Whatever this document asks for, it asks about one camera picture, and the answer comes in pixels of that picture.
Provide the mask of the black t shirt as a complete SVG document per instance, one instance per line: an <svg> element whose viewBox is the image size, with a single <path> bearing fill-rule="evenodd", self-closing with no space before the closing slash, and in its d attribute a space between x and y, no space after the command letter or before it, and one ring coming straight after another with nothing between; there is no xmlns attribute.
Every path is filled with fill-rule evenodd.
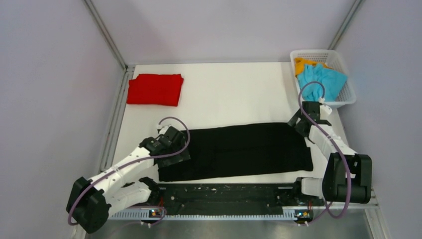
<svg viewBox="0 0 422 239"><path fill-rule="evenodd" d="M158 170L162 182L313 171L311 149L285 122L192 129L190 159Z"/></svg>

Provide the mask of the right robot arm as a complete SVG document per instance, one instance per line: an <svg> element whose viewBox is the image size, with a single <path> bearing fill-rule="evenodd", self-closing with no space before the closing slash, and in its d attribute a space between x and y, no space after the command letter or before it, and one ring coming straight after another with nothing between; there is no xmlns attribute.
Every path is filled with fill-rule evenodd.
<svg viewBox="0 0 422 239"><path fill-rule="evenodd" d="M288 121L301 136L313 143L327 160L321 178L304 178L292 191L292 199L305 205L312 196L329 202L367 204L372 194L372 159L351 149L338 136L322 112L330 107L319 102L303 101L300 109Z"/></svg>

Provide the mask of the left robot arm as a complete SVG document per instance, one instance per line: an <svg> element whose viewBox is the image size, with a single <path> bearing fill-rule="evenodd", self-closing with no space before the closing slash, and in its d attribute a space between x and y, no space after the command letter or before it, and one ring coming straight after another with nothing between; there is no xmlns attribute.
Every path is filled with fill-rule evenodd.
<svg viewBox="0 0 422 239"><path fill-rule="evenodd" d="M128 156L89 179L80 177L72 187L66 211L71 226L92 234L113 215L135 204L159 201L155 182L141 173L153 166L167 167L190 159L191 134L171 125L158 128L157 137L144 139Z"/></svg>

